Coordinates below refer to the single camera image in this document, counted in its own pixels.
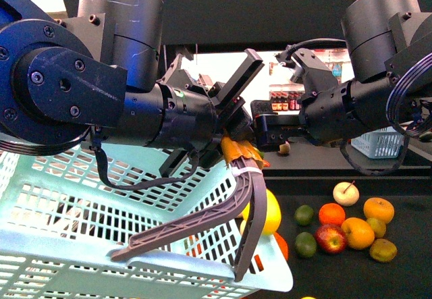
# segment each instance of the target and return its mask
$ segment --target lime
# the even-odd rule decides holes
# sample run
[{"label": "lime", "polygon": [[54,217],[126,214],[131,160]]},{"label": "lime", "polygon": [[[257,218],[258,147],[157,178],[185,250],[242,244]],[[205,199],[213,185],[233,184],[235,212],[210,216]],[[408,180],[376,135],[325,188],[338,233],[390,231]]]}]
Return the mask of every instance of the lime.
[{"label": "lime", "polygon": [[421,142],[430,142],[432,140],[432,132],[425,132],[418,138]]},{"label": "lime", "polygon": [[313,214],[313,209],[310,206],[302,205],[294,213],[294,219],[298,225],[307,226],[312,222]]},{"label": "lime", "polygon": [[309,259],[317,251],[317,241],[312,234],[303,232],[297,235],[295,248],[298,256]]}]

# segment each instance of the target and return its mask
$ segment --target plastic basket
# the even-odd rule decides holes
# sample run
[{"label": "plastic basket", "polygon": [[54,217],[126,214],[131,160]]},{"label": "plastic basket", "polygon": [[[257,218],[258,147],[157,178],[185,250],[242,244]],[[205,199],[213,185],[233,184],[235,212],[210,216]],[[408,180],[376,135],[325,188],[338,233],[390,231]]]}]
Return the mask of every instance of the plastic basket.
[{"label": "plastic basket", "polygon": [[[104,145],[121,184],[159,177],[169,151]],[[189,170],[183,164],[175,176]],[[92,153],[0,157],[1,298],[242,298],[289,291],[292,275],[273,236],[260,239],[248,273],[234,281],[235,221],[128,262],[109,254],[129,236],[221,202],[235,189],[225,163],[185,182],[119,191],[98,178]]]},{"label": "plastic basket", "polygon": [[403,135],[387,127],[354,138],[351,145],[370,159],[394,159],[403,142]]}]

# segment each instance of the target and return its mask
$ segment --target basket handle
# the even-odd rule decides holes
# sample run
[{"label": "basket handle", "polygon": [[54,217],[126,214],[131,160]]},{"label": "basket handle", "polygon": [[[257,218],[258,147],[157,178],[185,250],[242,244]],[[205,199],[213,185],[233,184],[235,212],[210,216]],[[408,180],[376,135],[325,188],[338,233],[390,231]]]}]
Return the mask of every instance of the basket handle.
[{"label": "basket handle", "polygon": [[[240,157],[233,165],[258,168],[253,159]],[[267,196],[262,172],[245,171],[236,177],[237,186],[225,201],[169,223],[134,234],[127,248],[115,251],[113,261],[125,261],[158,247],[227,223],[250,202],[250,215],[234,260],[235,281],[241,281],[252,260],[267,216]]]}]

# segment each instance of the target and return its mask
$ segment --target black table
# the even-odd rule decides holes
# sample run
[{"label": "black table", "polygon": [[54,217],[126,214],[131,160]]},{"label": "black table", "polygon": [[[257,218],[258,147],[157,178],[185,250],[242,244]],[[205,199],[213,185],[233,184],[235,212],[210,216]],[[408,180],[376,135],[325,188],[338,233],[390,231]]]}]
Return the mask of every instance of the black table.
[{"label": "black table", "polygon": [[[288,293],[260,290],[248,299],[432,298],[432,186],[428,153],[432,147],[428,147],[419,150],[411,146],[401,169],[383,178],[357,174],[335,149],[293,144],[288,157],[267,154],[271,167],[264,170],[266,183],[277,195],[282,209],[278,232],[290,248],[288,265],[294,287]],[[369,163],[362,155],[358,159],[369,167],[383,165]],[[385,238],[398,247],[397,257],[383,264],[371,259],[368,250],[347,249],[335,256],[318,251],[311,259],[298,258],[294,250],[296,235],[313,234],[319,222],[315,217],[310,226],[299,227],[294,222],[294,211],[308,204],[317,213],[322,205],[333,202],[331,194],[336,183],[352,179],[360,190],[360,200],[346,209],[347,217],[364,218],[362,207],[370,196],[386,198],[394,205],[396,214]]]}]

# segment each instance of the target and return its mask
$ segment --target bolt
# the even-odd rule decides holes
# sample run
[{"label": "bolt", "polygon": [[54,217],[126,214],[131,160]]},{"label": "bolt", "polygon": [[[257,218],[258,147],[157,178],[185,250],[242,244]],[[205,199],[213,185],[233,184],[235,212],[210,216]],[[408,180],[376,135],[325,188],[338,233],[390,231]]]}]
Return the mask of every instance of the bolt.
[{"label": "bolt", "polygon": [[7,108],[4,112],[3,112],[3,117],[6,120],[16,120],[16,118],[18,117],[18,114],[16,113],[16,110],[14,108]]},{"label": "bolt", "polygon": [[101,23],[101,21],[98,17],[96,17],[95,14],[91,14],[90,17],[88,17],[88,21],[95,26],[98,26]]},{"label": "bolt", "polygon": [[48,38],[53,38],[55,33],[54,33],[54,28],[51,26],[45,26],[43,27],[43,33],[45,34],[45,36],[47,36]]},{"label": "bolt", "polygon": [[7,61],[9,59],[9,51],[5,47],[0,47],[0,61]]},{"label": "bolt", "polygon": [[70,115],[74,118],[77,118],[80,115],[80,108],[76,105],[70,107]]},{"label": "bolt", "polygon": [[411,12],[406,12],[403,16],[402,19],[404,20],[408,20],[409,18],[412,17],[412,13]]},{"label": "bolt", "polygon": [[62,26],[63,28],[66,28],[66,23],[62,19],[57,19],[56,22]]},{"label": "bolt", "polygon": [[86,68],[84,62],[81,59],[77,59],[75,61],[75,69],[79,72],[84,71],[84,69]]},{"label": "bolt", "polygon": [[44,81],[43,75],[40,72],[33,72],[32,75],[30,76],[30,79],[36,85],[41,85]]}]

